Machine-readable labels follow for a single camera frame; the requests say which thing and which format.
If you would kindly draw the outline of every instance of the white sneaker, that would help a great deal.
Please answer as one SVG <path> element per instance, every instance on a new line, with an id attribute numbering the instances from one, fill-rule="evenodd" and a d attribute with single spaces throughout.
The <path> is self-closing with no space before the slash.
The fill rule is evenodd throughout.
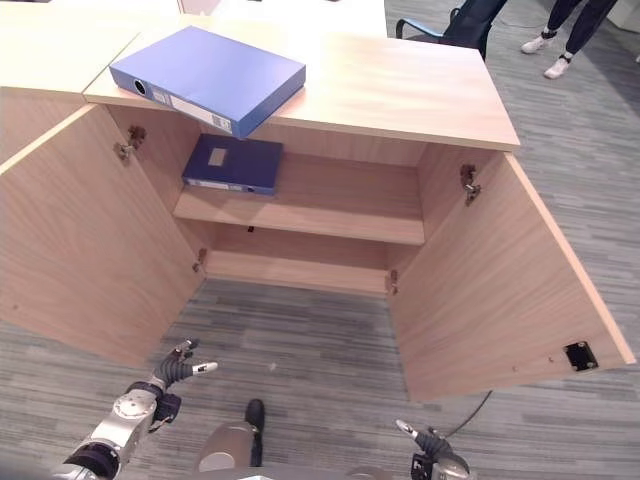
<path id="1" fill-rule="evenodd" d="M 564 72 L 569 69 L 569 65 L 571 65 L 571 63 L 566 58 L 560 57 L 558 60 L 556 60 L 556 63 L 551 65 L 551 68 L 549 68 L 549 70 L 544 72 L 544 76 L 550 78 L 551 80 L 555 80 L 556 78 L 564 75 Z"/>
<path id="2" fill-rule="evenodd" d="M 536 53 L 539 50 L 544 50 L 549 47 L 553 43 L 553 38 L 542 38 L 542 36 L 538 35 L 536 38 L 531 40 L 530 42 L 525 43 L 520 47 L 522 53 L 531 54 Z"/>

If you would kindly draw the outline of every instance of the blue binder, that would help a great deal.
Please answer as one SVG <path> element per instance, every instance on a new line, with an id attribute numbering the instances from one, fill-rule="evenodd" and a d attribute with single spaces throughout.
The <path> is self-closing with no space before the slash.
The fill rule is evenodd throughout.
<path id="1" fill-rule="evenodd" d="M 274 195 L 282 144 L 200 135 L 182 179 L 189 185 Z"/>
<path id="2" fill-rule="evenodd" d="M 305 65 L 187 27 L 109 66 L 116 84 L 238 138 L 305 82 Z"/>

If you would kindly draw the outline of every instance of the cabinet hinge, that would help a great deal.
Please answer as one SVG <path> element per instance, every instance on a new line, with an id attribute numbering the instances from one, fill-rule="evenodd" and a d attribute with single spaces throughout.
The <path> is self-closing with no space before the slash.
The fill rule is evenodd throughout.
<path id="1" fill-rule="evenodd" d="M 387 275 L 387 293 L 389 295 L 398 294 L 398 271 L 391 270 Z"/>
<path id="2" fill-rule="evenodd" d="M 207 249 L 201 248 L 200 250 L 198 250 L 198 258 L 193 263 L 193 265 L 191 265 L 191 268 L 193 269 L 194 272 L 197 273 L 200 271 L 200 269 L 204 265 L 204 261 L 206 258 L 207 258 Z"/>
<path id="3" fill-rule="evenodd" d="M 129 127 L 129 141 L 127 145 L 116 142 L 113 146 L 113 150 L 116 152 L 116 155 L 122 161 L 123 165 L 129 165 L 129 156 L 144 143 L 144 139 L 146 137 L 147 131 L 143 127 L 131 125 Z"/>
<path id="4" fill-rule="evenodd" d="M 482 187 L 480 185 L 474 185 L 474 179 L 476 174 L 476 166 L 470 164 L 464 164 L 460 167 L 460 183 L 462 189 L 467 194 L 467 199 L 464 204 L 468 207 L 471 203 L 480 195 Z"/>
<path id="5" fill-rule="evenodd" d="M 573 368 L 574 371 L 582 372 L 584 370 L 595 370 L 598 368 L 598 361 L 587 342 L 572 343 L 562 350 L 567 354 L 571 368 Z"/>

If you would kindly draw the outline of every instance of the black pants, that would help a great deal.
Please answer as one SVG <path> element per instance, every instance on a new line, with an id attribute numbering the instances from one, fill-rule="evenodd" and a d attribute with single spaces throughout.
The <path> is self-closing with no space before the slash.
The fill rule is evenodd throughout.
<path id="1" fill-rule="evenodd" d="M 573 30 L 571 30 L 571 36 L 567 42 L 567 52 L 576 54 L 587 44 L 617 1 L 588 0 L 576 20 Z M 547 28 L 552 31 L 558 30 L 569 18 L 573 9 L 581 2 L 582 0 L 556 0 Z"/>

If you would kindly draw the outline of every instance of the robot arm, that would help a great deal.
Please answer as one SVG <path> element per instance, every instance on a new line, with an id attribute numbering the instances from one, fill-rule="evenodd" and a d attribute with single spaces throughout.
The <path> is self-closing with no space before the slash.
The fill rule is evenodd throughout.
<path id="1" fill-rule="evenodd" d="M 136 446 L 149 433 L 171 423 L 180 410 L 180 397 L 167 393 L 175 382 L 218 368 L 215 362 L 188 365 L 198 340 L 177 345 L 147 381 L 135 382 L 113 404 L 109 415 L 52 472 L 56 480 L 113 480 L 129 463 Z"/>

